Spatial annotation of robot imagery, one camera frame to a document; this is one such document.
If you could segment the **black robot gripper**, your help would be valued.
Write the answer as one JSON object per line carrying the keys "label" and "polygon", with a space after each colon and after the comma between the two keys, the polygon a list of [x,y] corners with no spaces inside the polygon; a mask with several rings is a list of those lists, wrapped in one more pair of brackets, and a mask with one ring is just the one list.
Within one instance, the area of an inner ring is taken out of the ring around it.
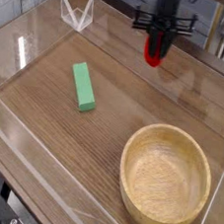
{"label": "black robot gripper", "polygon": [[176,36],[191,36],[197,15],[189,18],[178,16],[181,0],[157,0],[152,12],[135,9],[133,28],[149,34],[148,54],[154,57],[157,50],[158,34],[162,35],[160,57],[167,55]]}

